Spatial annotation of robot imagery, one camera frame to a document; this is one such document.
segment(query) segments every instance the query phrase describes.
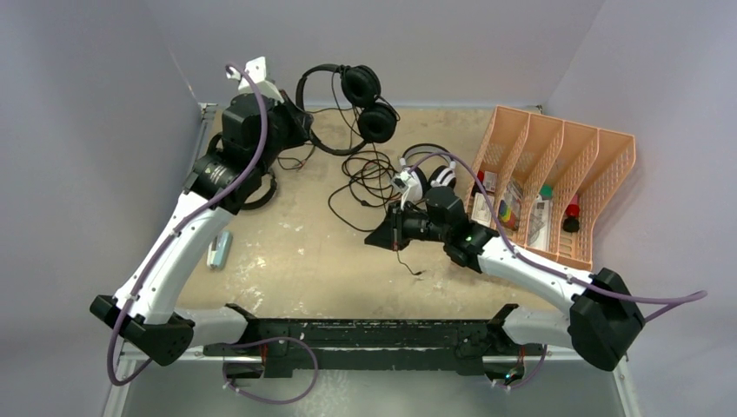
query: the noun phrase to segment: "black cable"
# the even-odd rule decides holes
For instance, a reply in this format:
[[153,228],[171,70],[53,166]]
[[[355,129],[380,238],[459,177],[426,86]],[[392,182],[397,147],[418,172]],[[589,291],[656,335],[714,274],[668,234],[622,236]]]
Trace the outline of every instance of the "black cable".
[[396,250],[395,252],[396,252],[396,260],[399,262],[400,265],[404,265],[404,267],[407,269],[407,271],[409,271],[410,274],[414,276],[420,276],[422,275],[423,272],[425,272],[425,271],[418,271],[418,272],[413,271],[412,268],[410,268],[408,264],[404,263],[402,259],[399,257],[399,251]]
[[341,108],[341,104],[338,102],[338,95],[335,93],[335,72],[333,73],[332,76],[330,76],[330,90],[333,92],[333,100],[335,100],[335,106],[338,108],[338,110],[340,110],[341,117],[343,121],[346,123],[346,126],[349,127],[349,129],[351,130],[351,133],[355,133],[357,136],[361,137],[361,134],[356,132],[355,129],[353,129],[353,124],[355,124],[355,121],[358,120],[358,116],[360,115],[360,113],[358,112],[358,109],[355,106],[351,107],[351,109],[353,109],[353,116],[354,116],[353,124],[348,123],[348,119],[346,119],[345,116],[343,115],[343,111],[345,109]]
[[[356,164],[361,162],[363,162],[363,164],[361,164],[360,168],[356,169]],[[328,197],[328,208],[330,209],[330,211],[333,212],[335,217],[349,225],[354,230],[363,233],[373,232],[373,228],[359,228],[353,223],[346,220],[343,216],[339,215],[333,208],[332,201],[333,197],[335,197],[338,193],[340,193],[344,189],[348,189],[354,200],[356,200],[363,207],[369,207],[373,209],[378,209],[381,207],[384,208],[384,210],[386,211],[386,204],[399,197],[400,195],[392,188],[391,181],[387,181],[386,186],[383,185],[382,182],[382,178],[384,176],[387,176],[388,179],[391,180],[391,178],[397,172],[391,163],[391,159],[387,154],[376,149],[362,150],[349,156],[345,159],[345,161],[342,162],[341,172],[349,178],[349,181],[346,185],[341,186],[340,188],[333,191],[332,194],[330,194],[330,196]],[[373,181],[377,181],[379,183],[378,187],[372,183]],[[368,200],[361,198],[356,193],[356,191],[358,190],[356,187],[360,187],[359,189],[363,189],[364,192],[367,192],[378,202],[369,202]]]
[[313,111],[305,111],[305,113],[310,113],[311,115],[316,115],[317,113],[322,113],[323,111],[330,111],[330,110],[354,111],[355,112],[355,107],[349,107],[347,109],[341,109],[340,107],[326,107],[325,109],[319,109],[319,110],[313,110]]
[[[303,159],[297,159],[293,156],[278,156],[276,158],[276,163],[279,164],[279,166],[284,169],[285,171],[298,171],[304,167],[304,164],[307,163],[307,160],[312,157],[312,155],[315,153],[315,145],[312,145],[310,143],[305,143],[305,145],[311,145],[312,149],[309,150],[309,153],[307,156],[305,156]],[[284,161],[293,161],[295,164],[291,167],[285,167],[283,162]]]

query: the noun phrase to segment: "beige table surface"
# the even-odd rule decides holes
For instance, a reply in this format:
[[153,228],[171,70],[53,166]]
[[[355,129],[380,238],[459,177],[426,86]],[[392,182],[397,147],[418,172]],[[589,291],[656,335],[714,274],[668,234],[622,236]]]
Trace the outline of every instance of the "beige table surface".
[[[491,110],[401,109],[401,115],[395,136],[378,147],[395,167],[402,151],[418,142],[441,144],[471,163]],[[210,134],[220,129],[218,114]],[[346,148],[349,130],[337,111],[315,115],[314,129],[329,146]],[[308,151],[291,149],[282,156],[302,158]],[[366,234],[328,209],[328,196],[348,182],[342,160],[317,150],[301,171],[275,164],[279,190],[274,200],[230,223],[226,229],[234,239],[226,268],[213,272],[202,260],[178,306],[218,308],[234,302],[261,317],[386,319],[491,318],[510,302],[551,308],[506,281],[456,266],[440,243],[412,242],[401,252],[413,270],[425,271],[419,277],[400,265],[395,253],[364,245]],[[422,165],[428,174],[442,162],[433,160]],[[458,175],[461,195],[471,180],[460,166]],[[358,227],[374,228],[383,218],[381,208],[362,207],[347,190],[333,202]]]

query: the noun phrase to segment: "headphones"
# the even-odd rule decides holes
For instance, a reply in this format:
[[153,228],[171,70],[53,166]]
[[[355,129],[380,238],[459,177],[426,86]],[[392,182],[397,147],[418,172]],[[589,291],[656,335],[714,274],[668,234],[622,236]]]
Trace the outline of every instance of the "headphones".
[[[435,152],[448,153],[448,150],[443,148],[442,146],[435,145],[433,143],[418,143],[416,145],[410,146],[409,148],[407,148],[407,150],[404,151],[402,157],[399,158],[399,164],[402,166],[402,169],[409,168],[407,166],[407,160],[412,156],[420,154],[432,154]],[[455,187],[455,161],[445,155],[438,156],[444,159],[447,165],[441,165],[440,167],[436,168],[435,171],[430,174],[429,178],[425,176],[425,173],[422,172],[419,167],[412,171],[411,175],[420,183],[420,188],[412,189],[411,194],[408,195],[409,201],[420,201],[422,197],[425,196],[425,193],[427,193],[433,187]]]
[[366,143],[384,143],[391,139],[399,121],[399,114],[382,98],[382,85],[376,73],[366,65],[350,67],[325,63],[309,69],[297,83],[295,101],[297,108],[304,111],[304,84],[307,78],[318,71],[340,74],[343,95],[355,107],[363,109],[358,116],[358,134],[363,141],[351,149],[332,149],[310,132],[309,140],[320,150],[331,155],[349,156],[361,150]]

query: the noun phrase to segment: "white wall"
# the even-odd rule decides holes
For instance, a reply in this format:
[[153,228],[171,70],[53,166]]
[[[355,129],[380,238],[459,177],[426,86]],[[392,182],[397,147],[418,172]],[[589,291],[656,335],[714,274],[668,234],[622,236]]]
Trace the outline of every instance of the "white wall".
[[0,8],[0,414],[99,415],[88,308],[166,222],[199,108],[142,1]]
[[635,342],[647,415],[737,409],[735,39],[734,1],[607,0],[548,102],[555,116],[637,135],[636,170],[597,225],[596,263],[638,295],[710,292]]
[[[265,55],[291,95],[312,66],[365,63],[394,104],[489,106],[544,102],[603,0],[148,2],[201,102],[230,100],[224,62]],[[305,97],[332,100],[329,76]]]

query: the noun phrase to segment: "green object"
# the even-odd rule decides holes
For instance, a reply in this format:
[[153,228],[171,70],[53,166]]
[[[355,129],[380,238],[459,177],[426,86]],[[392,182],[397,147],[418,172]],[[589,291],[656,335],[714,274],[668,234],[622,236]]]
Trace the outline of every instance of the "green object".
[[543,200],[552,200],[553,199],[553,188],[549,185],[543,185],[540,189],[540,196]]

